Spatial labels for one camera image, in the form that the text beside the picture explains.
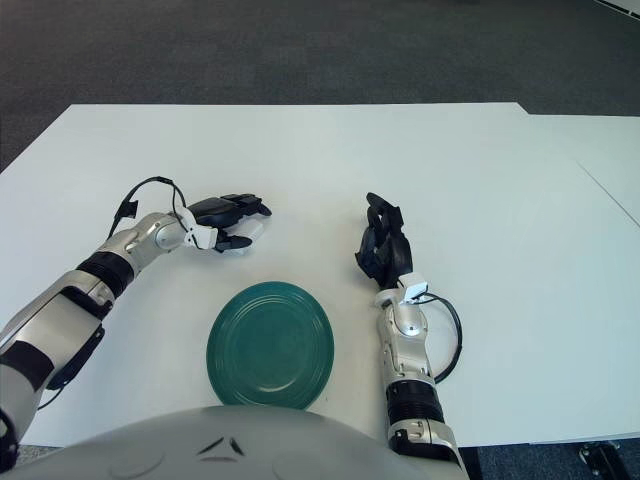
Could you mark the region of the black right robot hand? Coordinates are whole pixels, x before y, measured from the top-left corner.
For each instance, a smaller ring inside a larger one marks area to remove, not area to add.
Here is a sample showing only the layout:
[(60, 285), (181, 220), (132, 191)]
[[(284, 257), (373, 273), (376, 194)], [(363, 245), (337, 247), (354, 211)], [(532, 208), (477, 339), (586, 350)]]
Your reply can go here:
[(368, 226), (355, 253), (356, 263), (381, 290), (392, 289), (400, 276), (413, 272), (411, 247), (402, 231), (402, 213), (399, 207), (372, 192), (366, 200)]

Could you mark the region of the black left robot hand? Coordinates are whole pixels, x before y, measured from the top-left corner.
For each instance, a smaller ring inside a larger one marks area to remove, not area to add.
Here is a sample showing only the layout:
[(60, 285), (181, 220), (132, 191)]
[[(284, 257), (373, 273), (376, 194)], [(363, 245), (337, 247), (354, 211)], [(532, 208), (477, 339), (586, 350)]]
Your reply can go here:
[(272, 215), (263, 200), (250, 193), (210, 197), (191, 204), (188, 209), (198, 225), (217, 230), (213, 249), (219, 253), (240, 251), (253, 243), (250, 236), (230, 233), (229, 228), (244, 225), (255, 215), (265, 218)]

